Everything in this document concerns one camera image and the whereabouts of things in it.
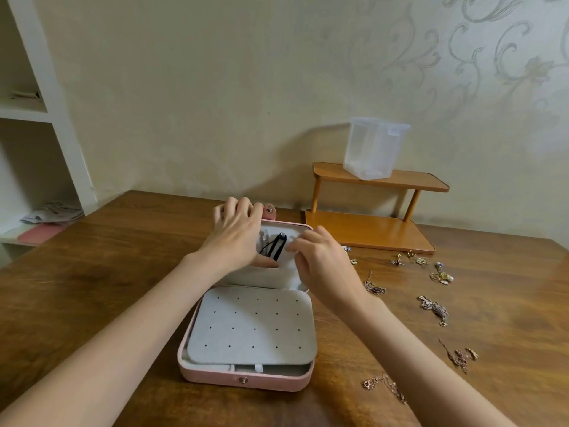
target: hand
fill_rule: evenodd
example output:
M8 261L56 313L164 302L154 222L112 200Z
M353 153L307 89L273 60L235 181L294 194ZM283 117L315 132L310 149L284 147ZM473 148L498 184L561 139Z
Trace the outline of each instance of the hand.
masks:
M356 307L367 292L344 248L322 226L306 230L286 247L302 282L337 316Z
M227 273L246 265L277 268L276 261L257 253L262 215L263 204L251 205L246 197L239 201L230 197L224 205L213 208L215 226L200 250L211 251L219 257Z

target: pink jewelry box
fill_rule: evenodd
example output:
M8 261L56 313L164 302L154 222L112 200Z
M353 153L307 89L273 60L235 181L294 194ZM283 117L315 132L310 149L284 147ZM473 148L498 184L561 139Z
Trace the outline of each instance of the pink jewelry box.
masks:
M263 220L268 238L259 240L257 251L280 233L289 244L306 229L311 228ZM317 352L312 303L294 255L283 250L278 262L278 269L235 271L198 302L178 348L186 380L290 392L308 385Z

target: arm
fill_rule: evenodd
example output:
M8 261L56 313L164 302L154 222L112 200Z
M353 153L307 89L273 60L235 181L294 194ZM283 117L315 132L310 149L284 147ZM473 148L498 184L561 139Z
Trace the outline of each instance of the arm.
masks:
M1 426L114 423L196 301L225 274L247 264L274 267L255 250L261 204L230 197L214 208L202 248L0 415Z
M303 283L364 342L422 425L514 425L365 290L324 228L304 232L287 249L296 252Z

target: left hand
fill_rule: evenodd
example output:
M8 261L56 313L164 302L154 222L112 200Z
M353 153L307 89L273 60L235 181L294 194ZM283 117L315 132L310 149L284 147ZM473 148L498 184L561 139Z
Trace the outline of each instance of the left hand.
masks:
M215 226L200 250L211 251L224 261L228 273L246 265L278 268L275 260L256 250L262 215L263 204L252 205L246 197L230 197L224 205L213 208Z

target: pink object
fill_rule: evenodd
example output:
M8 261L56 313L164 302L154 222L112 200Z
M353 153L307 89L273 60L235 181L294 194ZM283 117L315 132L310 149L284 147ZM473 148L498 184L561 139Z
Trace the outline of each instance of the pink object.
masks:
M18 241L37 246L56 236L66 228L67 225L57 223L39 223L34 225L32 229L21 234L18 237Z
M276 220L276 209L273 204L265 204L263 220Z
M274 224L282 224L286 226L304 227L306 229L312 229L308 225L302 223L290 223L290 222L278 222L274 220L265 219ZM258 388L258 389L271 389L275 391L288 391L295 392L300 391L306 387L312 376L312 371L314 370L314 361L310 363L308 371L300 376L286 376L286 375L270 375L266 373L255 373L255 372L239 372L231 371L230 369L226 371L216 371L213 368L207 369L207 365L201 365L193 367L192 364L184 359L183 353L186 350L188 344L189 336L192 332L196 316L200 309L201 300L198 302L196 310L192 316L192 320L188 325L188 329L184 334L180 346L178 348L178 365L180 366L180 372L185 380L190 382L198 382L203 384L213 384L213 385L226 385L230 387L242 387L242 388Z

